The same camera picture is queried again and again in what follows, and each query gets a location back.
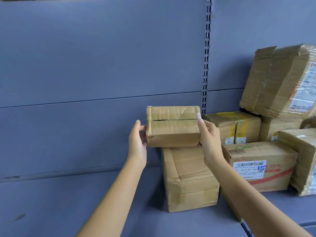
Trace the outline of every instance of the barcode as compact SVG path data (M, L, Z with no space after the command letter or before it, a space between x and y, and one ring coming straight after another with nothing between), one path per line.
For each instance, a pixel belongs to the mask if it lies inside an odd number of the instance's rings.
M264 162L238 163L237 166L263 166Z
M244 151L243 149L233 149L233 150L229 150L228 152L232 155L246 154L246 151Z

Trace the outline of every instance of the hand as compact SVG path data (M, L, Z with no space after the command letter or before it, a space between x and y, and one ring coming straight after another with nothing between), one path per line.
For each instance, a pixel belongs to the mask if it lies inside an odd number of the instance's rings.
M147 162L147 143L146 141L143 143L140 137L140 131L146 131L146 125L140 125L140 121L137 120L128 137L127 161L135 161L137 164L140 164L142 168L145 168Z
M210 168L214 158L223 158L219 128L217 128L213 123L201 118L198 119L197 124L201 132L204 163L208 168Z

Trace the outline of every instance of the right hand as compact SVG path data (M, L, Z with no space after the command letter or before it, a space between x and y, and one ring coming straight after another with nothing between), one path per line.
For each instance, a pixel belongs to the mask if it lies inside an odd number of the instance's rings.
M204 153L204 163L208 168L210 168L210 166L212 166L214 158L223 158L219 128L216 127L213 123L203 119L199 119L197 124L201 132L201 144Z

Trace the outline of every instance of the taped cardboard box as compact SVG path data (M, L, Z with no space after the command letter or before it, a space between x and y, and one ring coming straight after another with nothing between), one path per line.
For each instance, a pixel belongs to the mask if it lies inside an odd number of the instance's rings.
M217 204L219 183L204 164L201 145L163 148L162 153L169 212Z
M196 146L201 137L196 113L200 113L199 106L148 106L148 146Z
M223 145L223 154L259 192L286 190L298 156L279 142Z
M220 130L222 144L248 143L259 140L261 120L242 111L206 114L205 119Z
M280 131L278 141L299 153L290 185L299 196L316 194L316 128Z
M279 120L269 117L261 117L259 141L276 141L279 131L299 129L302 120Z
M259 92L258 99L243 99L241 107L275 119L308 118L316 100L315 61L316 47L312 45L274 49L263 86L250 82L245 88L246 93Z
M255 106L270 70L271 57L275 48L276 46L272 46L258 49L255 52L253 64L240 101L240 106L252 113L256 113Z

